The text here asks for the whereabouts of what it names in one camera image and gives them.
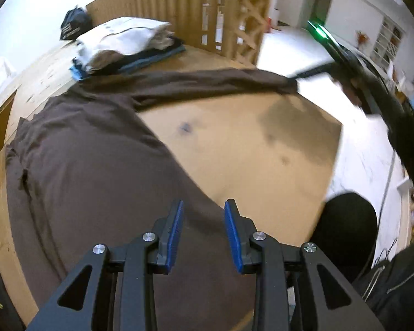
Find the green light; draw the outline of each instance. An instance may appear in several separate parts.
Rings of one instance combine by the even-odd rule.
[[[319,27],[316,27],[315,25],[313,25],[312,22],[308,21],[308,23],[316,30],[316,32],[319,34],[320,37],[328,39],[327,34],[323,31],[323,29],[321,29],[320,25]]]
[[[322,25],[319,25],[319,27],[322,29],[322,31],[327,35],[327,37],[331,40],[331,41],[333,41],[333,43],[335,43],[336,45],[339,45],[338,43],[337,43],[337,41],[334,39],[334,37],[333,36],[331,36],[331,34],[328,32],[328,30],[324,27],[324,26],[322,26]]]
[[[327,35],[325,35],[325,32],[323,32],[320,28],[316,28],[316,31],[319,35],[321,35],[324,38],[328,38]]]

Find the black bag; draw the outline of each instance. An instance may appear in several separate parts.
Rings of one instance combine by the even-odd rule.
[[[353,283],[386,331],[414,331],[414,245]]]
[[[61,24],[60,39],[77,39],[93,28],[91,17],[81,7],[69,10]]]

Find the metal screw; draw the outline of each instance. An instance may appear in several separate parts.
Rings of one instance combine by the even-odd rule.
[[[104,253],[105,250],[106,250],[106,246],[104,246],[103,244],[95,245],[94,248],[92,249],[94,254],[102,254]]]
[[[142,236],[142,239],[144,241],[154,241],[155,240],[156,235],[154,233],[145,233]]]
[[[262,231],[256,231],[253,233],[253,239],[264,240],[267,236]]]
[[[306,252],[315,252],[316,248],[317,248],[317,246],[314,243],[305,243],[304,244],[304,250]]]

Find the zipper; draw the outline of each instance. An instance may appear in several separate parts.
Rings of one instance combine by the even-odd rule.
[[[370,294],[371,294],[372,290],[374,289],[374,286],[376,286],[377,280],[378,280],[380,274],[383,272],[383,270],[385,270],[385,265],[379,267],[376,270],[376,272],[374,273],[373,277],[371,278],[370,283],[367,286],[367,289],[363,293],[363,296],[362,296],[363,301],[367,301],[368,297],[370,297]]]
[[[405,280],[403,280],[400,284],[397,284],[396,286],[388,289],[388,291],[386,292],[386,294],[388,295],[390,292],[398,289],[399,287],[401,287],[403,284],[405,284],[406,282],[408,282],[410,279],[412,279],[414,277],[414,272],[409,275]]]

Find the wooden railing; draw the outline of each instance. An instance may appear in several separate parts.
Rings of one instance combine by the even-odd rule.
[[[87,11],[94,25],[123,16],[168,21],[186,44],[256,65],[269,4],[270,0],[95,0]]]

